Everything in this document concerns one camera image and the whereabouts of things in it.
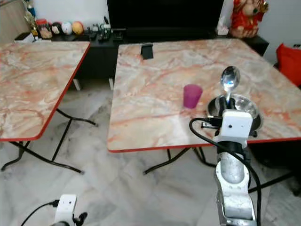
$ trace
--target red cushion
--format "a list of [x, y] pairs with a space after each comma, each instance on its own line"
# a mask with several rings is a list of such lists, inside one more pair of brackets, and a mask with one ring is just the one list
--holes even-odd
[[301, 50], [281, 44], [277, 49], [279, 70], [296, 86], [301, 85]]

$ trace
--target marble floor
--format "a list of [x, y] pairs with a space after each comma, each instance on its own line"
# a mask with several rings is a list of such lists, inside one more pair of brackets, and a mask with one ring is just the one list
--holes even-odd
[[[36, 207], [61, 194], [78, 196], [75, 215], [88, 212], [85, 226], [217, 226], [214, 169], [200, 164], [192, 151], [175, 163], [148, 175], [143, 170], [167, 159], [165, 150], [110, 153], [106, 149], [112, 91], [101, 81], [82, 83], [82, 91], [70, 89], [60, 109], [99, 124], [73, 122], [56, 158], [85, 171], [80, 175], [46, 164], [28, 154], [0, 172], [0, 226], [19, 226]], [[67, 124], [55, 114], [41, 139], [30, 148], [51, 158]], [[172, 155], [180, 150], [172, 150]], [[204, 149], [215, 161], [214, 148]], [[0, 143], [0, 165], [16, 158], [17, 149]], [[255, 160], [252, 165], [261, 182], [274, 177]], [[264, 226], [296, 226], [301, 222], [300, 197], [285, 182], [263, 190]], [[36, 212], [28, 226], [49, 226], [55, 209]]]

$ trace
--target black television screen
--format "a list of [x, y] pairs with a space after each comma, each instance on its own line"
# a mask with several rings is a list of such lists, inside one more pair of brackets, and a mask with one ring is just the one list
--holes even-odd
[[223, 0], [107, 0], [112, 29], [214, 28]]

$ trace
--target spoon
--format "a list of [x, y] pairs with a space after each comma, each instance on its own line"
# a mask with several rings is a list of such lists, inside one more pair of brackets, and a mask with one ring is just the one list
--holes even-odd
[[240, 73], [237, 67], [229, 66], [222, 72], [221, 85], [226, 92], [227, 104], [230, 101], [231, 92], [238, 86], [239, 81]]

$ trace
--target plastic cup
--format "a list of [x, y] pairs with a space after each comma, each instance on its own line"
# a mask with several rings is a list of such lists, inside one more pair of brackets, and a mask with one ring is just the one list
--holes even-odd
[[184, 87], [184, 107], [195, 108], [203, 93], [203, 89], [195, 84], [189, 84]]

